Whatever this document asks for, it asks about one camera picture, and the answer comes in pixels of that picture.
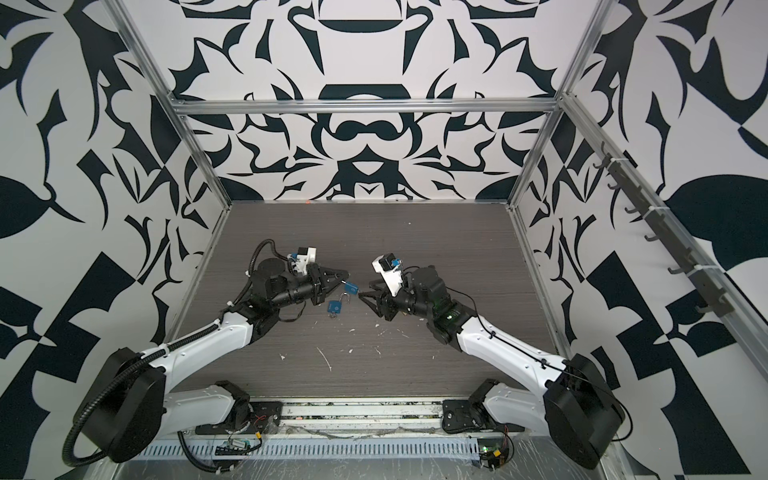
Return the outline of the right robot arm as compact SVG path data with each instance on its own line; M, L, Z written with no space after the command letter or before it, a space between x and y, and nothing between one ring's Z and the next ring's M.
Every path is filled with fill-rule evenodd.
M514 379L518 388L489 382L476 390L481 412L498 426L544 433L576 464L596 468L631 419L600 370L583 355L564 358L513 337L460 295L428 266L384 271L359 298L386 321L399 314L425 319L438 342Z

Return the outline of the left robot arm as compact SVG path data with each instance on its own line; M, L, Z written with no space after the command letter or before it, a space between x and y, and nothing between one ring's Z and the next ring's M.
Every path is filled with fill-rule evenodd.
M219 358L263 338L281 320L282 308L322 304L345 283L345 270L311 263L291 276L278 259L250 273L235 300L202 327L142 352L121 348L105 361L73 417L62 460L80 467L137 456L156 437L201 425L242 431L252 422L250 398L229 381L198 390L176 386Z

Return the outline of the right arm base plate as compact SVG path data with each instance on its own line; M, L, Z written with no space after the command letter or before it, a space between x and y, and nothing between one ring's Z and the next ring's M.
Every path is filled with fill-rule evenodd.
M451 435L473 432L524 432L517 424L494 420L480 400L447 399L442 401L442 430Z

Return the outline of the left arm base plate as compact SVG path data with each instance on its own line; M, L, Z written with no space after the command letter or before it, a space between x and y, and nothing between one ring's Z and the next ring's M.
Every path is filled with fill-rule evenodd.
M197 435L237 435L269 433L281 422L283 403L280 401L237 402L232 411L218 424L197 426Z

